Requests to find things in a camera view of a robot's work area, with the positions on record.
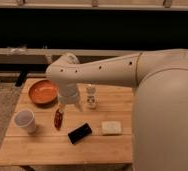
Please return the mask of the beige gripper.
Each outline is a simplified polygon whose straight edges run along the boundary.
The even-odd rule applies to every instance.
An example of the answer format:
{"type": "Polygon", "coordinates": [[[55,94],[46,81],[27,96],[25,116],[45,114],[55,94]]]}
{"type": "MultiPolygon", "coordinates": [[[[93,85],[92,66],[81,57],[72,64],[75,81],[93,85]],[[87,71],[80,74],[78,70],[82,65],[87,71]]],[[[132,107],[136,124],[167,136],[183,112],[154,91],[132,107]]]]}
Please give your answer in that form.
{"type": "Polygon", "coordinates": [[[76,84],[59,84],[58,101],[62,104],[75,104],[80,100],[80,93],[76,84]]]}

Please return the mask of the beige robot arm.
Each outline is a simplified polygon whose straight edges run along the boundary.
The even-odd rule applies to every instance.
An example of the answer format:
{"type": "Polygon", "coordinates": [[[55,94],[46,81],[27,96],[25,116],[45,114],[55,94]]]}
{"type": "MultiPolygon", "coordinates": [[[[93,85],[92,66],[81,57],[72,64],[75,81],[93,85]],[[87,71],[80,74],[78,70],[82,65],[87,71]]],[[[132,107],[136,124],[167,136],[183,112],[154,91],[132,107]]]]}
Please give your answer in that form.
{"type": "Polygon", "coordinates": [[[46,76],[59,101],[76,105],[77,85],[132,87],[134,171],[188,171],[188,50],[145,51],[89,63],[72,53],[50,64],[46,76]]]}

